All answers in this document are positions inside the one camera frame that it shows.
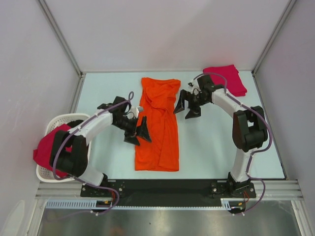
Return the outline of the magenta t shirt in basket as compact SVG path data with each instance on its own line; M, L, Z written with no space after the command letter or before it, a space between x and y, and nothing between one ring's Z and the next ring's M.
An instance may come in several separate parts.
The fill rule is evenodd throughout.
M68 124L62 124L56 127L54 130L52 130L50 133L48 133L45 137L43 137L40 140L37 149L33 151L33 160L35 161L36 164L43 168L46 168L49 171L53 170L52 166L50 165L50 156L55 134L60 130L68 131L69 129L70 126Z

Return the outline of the aluminium frame rail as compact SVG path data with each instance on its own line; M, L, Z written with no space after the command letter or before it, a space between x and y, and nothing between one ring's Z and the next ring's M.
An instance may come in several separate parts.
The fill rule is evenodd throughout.
M263 200L303 200L298 181L265 180ZM77 181L39 184L35 197L37 199L79 199L82 184Z

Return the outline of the white plastic laundry basket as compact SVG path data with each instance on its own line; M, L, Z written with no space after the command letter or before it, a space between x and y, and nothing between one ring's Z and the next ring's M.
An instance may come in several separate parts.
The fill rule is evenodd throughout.
M89 115L84 114L84 113L70 113L70 114L56 116L46 126L45 135L47 135L56 127L62 124L67 124L69 122L76 121L76 120L86 120L89 117L90 117ZM36 166L36 175L41 182L46 182L46 183L58 182L54 178L52 171L44 167L41 167L40 165Z

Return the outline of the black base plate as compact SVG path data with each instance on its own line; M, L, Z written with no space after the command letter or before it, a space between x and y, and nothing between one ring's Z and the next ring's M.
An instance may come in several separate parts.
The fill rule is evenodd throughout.
M221 199L254 199L254 184L225 179L116 179L107 187L119 193L120 207L219 207Z

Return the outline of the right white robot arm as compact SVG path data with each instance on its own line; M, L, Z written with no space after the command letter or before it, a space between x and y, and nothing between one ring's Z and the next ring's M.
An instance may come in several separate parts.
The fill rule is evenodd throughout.
M232 170L228 173L227 181L223 184L222 191L214 186L214 194L228 194L239 197L248 190L252 177L250 167L253 156L264 152L263 144L272 143L270 127L260 106L248 107L237 100L227 89L227 79L223 84L216 85L212 73L202 73L190 83L190 90L180 91L178 103L174 109L177 114L189 109L186 119L201 116L201 106L212 103L223 109L232 118L232 140L236 146L236 156Z

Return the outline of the magenta t shirt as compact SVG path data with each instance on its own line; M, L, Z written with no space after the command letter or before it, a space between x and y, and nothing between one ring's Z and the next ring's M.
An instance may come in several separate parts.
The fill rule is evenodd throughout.
M222 76L225 77L227 81L226 88L235 97L242 97L247 93L247 89L243 85L239 76L239 71L233 64L219 67L207 67L203 69L203 73L210 73L215 85L225 85L225 80Z
M48 133L45 137L43 137L40 140L37 149L33 151L33 160L35 161L36 164L43 168L46 168L49 171L53 170L52 166L50 165L50 156L55 134L60 130L68 131L69 129L70 126L68 124L62 124L56 127L54 130L52 130L50 133Z

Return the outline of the black garment in basket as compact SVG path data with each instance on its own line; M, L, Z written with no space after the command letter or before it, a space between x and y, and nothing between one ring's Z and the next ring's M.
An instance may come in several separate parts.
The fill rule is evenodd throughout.
M84 120L82 119L77 119L77 120L73 120L73 121L70 121L67 123L67 125L70 127L70 128L74 128L78 125L80 125Z

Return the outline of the orange t shirt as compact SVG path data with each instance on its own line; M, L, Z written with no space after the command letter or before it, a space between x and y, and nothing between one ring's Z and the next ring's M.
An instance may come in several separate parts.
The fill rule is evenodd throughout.
M141 85L140 106L144 111L140 118L147 117L152 141L140 140L140 146L135 147L135 170L176 172L180 168L179 137L173 111L181 81L144 77Z

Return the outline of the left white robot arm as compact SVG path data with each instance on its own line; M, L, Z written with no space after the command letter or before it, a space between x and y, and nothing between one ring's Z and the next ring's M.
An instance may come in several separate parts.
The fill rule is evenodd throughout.
M64 179L57 171L64 172L66 178L73 178L91 186L97 196L108 193L109 184L106 174L89 164L89 149L91 141L103 130L113 125L124 131L124 142L139 146L139 139L151 142L147 128L147 117L139 116L143 111L141 106L132 106L129 98L115 97L112 103L101 104L97 111L75 127L55 133L50 155L50 166L56 180Z

